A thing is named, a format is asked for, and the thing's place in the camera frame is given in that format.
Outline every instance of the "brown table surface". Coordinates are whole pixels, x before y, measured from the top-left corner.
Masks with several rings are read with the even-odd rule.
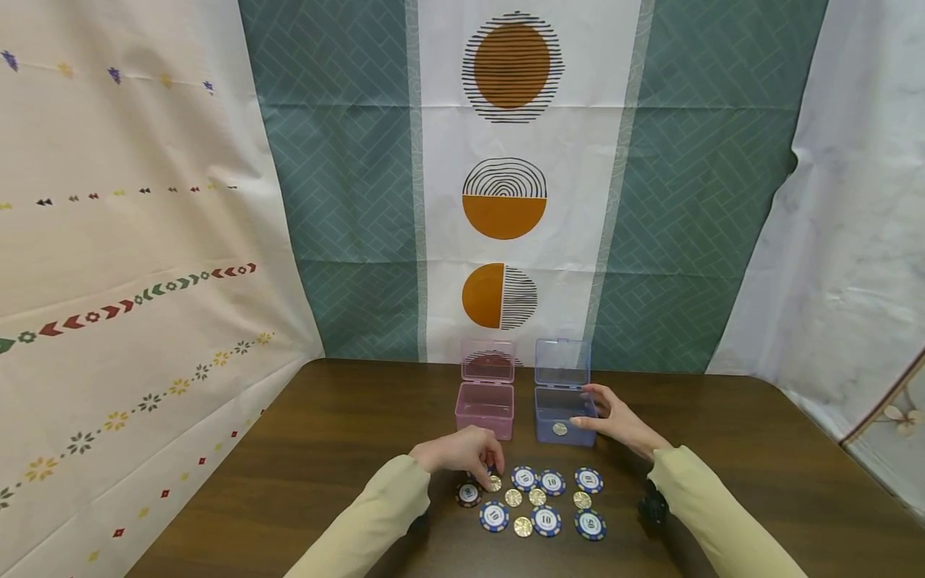
[[[384,462],[455,429],[459,366],[319,360],[306,365],[132,569],[132,578],[278,577]],[[574,530],[572,491],[551,498],[553,538],[490,534],[459,507],[460,473],[438,473],[428,514],[370,576],[713,575],[675,519],[647,535],[635,506],[644,466],[599,439],[593,449],[540,444],[533,375],[518,369],[508,471],[576,468],[605,480],[594,508],[601,542]],[[925,575],[925,531],[775,387],[748,377],[595,373],[672,443],[686,444],[811,577]],[[511,487],[504,476],[505,489]],[[525,503],[512,519],[529,512]]]

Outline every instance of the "forearm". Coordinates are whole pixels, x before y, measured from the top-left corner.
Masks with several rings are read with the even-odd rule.
[[[721,578],[806,575],[690,449],[658,449],[649,479]]]
[[[430,474],[410,456],[386,463],[286,578],[362,578],[430,505]]]

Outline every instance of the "box lid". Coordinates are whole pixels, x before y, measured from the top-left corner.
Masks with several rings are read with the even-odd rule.
[[[581,339],[536,340],[535,380],[541,386],[578,388],[591,379],[591,343]]]
[[[514,344],[495,339],[465,339],[462,342],[462,379],[513,383]]]

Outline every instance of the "curtain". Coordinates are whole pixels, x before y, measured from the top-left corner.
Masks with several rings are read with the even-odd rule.
[[[709,370],[777,384],[925,514],[925,6],[832,3]]]
[[[702,373],[793,168],[825,0],[240,0],[332,357],[593,342]]]
[[[321,341],[237,4],[0,13],[0,575],[119,576]]]

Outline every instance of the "herringbone pattern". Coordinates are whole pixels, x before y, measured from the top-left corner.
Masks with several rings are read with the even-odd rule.
[[[292,247],[331,357],[416,360],[401,0],[240,0]]]
[[[703,372],[792,167],[826,0],[657,0],[597,369]]]

